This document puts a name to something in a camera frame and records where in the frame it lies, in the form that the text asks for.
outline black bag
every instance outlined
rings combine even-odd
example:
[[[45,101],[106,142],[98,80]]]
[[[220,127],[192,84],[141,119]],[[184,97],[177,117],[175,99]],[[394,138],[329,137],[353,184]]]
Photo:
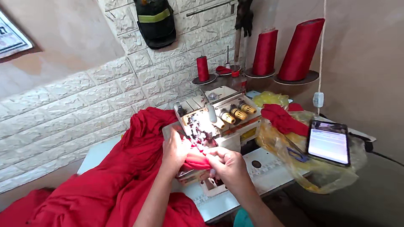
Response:
[[[167,0],[134,0],[140,33],[146,45],[158,50],[176,38],[173,9]]]

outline smartphone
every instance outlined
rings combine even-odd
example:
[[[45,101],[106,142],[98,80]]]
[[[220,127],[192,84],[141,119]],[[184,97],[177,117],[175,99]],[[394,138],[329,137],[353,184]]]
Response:
[[[306,147],[313,158],[340,166],[351,165],[348,127],[344,124],[312,120]]]

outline white rope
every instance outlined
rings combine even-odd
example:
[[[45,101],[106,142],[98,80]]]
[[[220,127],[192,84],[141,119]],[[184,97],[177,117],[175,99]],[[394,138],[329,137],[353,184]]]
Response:
[[[324,19],[326,19],[326,13],[327,13],[327,0],[324,0],[324,8],[323,8],[323,14],[324,14]],[[322,71],[323,71],[323,49],[324,49],[324,34],[326,33],[326,23],[327,19],[324,22],[323,26],[323,32],[321,34],[321,45],[320,45],[320,70],[319,70],[319,78],[318,78],[318,92],[321,92],[321,78],[322,78]],[[317,114],[320,114],[320,108],[317,108]]]

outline yellow plastic bag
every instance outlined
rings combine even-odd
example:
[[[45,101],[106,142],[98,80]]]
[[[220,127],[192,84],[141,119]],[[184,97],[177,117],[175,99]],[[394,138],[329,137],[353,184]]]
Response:
[[[290,114],[305,124],[308,124],[314,116],[313,113],[308,111],[294,111],[290,112]],[[296,182],[310,192],[328,194],[351,185],[358,179],[355,172],[366,164],[364,142],[358,138],[349,137],[351,166],[340,167],[315,159],[309,159],[304,163],[297,161],[287,151],[286,147],[291,146],[285,139],[285,136],[302,151],[305,151],[306,137],[295,133],[283,135],[276,128],[272,127],[271,122],[267,119],[261,122],[256,142],[259,146],[278,156],[284,162],[286,169]],[[301,174],[302,170],[309,171],[309,174],[306,177],[303,176]]]
[[[263,107],[264,104],[278,104],[282,108],[287,109],[289,106],[288,95],[275,94],[270,91],[264,91],[260,95],[255,96],[252,100],[258,107]]]

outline table surface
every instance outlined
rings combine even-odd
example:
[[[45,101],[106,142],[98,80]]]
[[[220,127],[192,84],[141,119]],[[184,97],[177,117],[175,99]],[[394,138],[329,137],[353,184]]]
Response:
[[[113,137],[104,143],[94,145],[90,148],[90,151],[77,173],[82,174],[99,165],[120,140],[120,137],[120,135]],[[270,194],[293,181],[293,177],[288,174],[283,163],[276,156],[263,148],[252,151],[244,155],[243,158],[246,161],[251,180],[260,195]],[[254,160],[261,163],[260,168],[252,166],[251,162]],[[236,198],[229,191],[225,191],[213,197],[207,197],[198,182],[187,187],[182,187],[177,180],[173,180],[172,191],[183,192],[191,198],[205,222],[213,222],[233,210],[238,209],[240,206]]]

